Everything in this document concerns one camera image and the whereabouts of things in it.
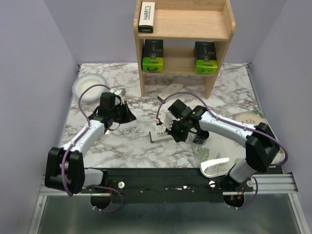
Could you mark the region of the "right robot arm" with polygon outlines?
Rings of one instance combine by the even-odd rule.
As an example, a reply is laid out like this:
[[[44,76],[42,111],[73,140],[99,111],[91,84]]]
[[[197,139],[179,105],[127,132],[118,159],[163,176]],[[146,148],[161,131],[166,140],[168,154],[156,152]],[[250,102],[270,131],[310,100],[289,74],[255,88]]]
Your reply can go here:
[[[165,121],[164,125],[175,142],[185,141],[188,133],[196,129],[196,134],[203,139],[213,132],[245,148],[245,159],[233,166],[225,176],[224,185],[230,191],[237,190],[254,173],[267,172],[280,150],[270,126],[266,123],[250,125],[218,117],[203,106],[191,109],[179,99],[168,111],[175,119]]]

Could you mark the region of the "green black Gillette box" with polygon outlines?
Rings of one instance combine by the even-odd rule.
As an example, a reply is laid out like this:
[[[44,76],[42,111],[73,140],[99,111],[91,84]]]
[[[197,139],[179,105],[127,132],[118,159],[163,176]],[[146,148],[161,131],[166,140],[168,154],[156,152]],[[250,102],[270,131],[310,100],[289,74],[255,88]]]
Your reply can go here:
[[[194,46],[195,73],[214,75],[218,69],[213,41],[196,41]]]

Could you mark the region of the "small white H box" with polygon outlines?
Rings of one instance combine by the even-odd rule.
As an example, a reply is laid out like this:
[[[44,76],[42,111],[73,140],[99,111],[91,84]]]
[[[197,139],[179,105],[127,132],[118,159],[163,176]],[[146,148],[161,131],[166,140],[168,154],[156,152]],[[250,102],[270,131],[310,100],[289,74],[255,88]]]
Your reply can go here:
[[[183,85],[179,83],[172,83],[162,90],[158,95],[157,99],[162,102],[167,96],[179,92],[183,89]]]

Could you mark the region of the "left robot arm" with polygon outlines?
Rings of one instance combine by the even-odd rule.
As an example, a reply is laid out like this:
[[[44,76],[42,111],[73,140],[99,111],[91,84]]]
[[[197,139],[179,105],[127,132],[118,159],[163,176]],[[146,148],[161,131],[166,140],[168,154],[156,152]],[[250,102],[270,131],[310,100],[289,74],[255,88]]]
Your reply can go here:
[[[81,131],[62,147],[49,150],[44,179],[46,187],[65,191],[68,195],[77,194],[89,186],[98,193],[107,189],[108,180],[103,171],[85,168],[83,158],[112,125],[136,120],[124,95],[124,89],[102,93],[99,106],[87,117]]]

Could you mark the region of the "white Harry's box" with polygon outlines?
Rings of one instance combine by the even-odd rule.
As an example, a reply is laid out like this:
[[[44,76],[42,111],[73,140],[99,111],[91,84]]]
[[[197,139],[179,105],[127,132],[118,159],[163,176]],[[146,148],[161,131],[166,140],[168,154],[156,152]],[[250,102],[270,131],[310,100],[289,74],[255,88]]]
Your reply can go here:
[[[155,2],[142,2],[138,22],[139,33],[153,33],[155,9]]]
[[[165,130],[154,130],[149,132],[151,143],[173,140],[173,137],[165,132]]]

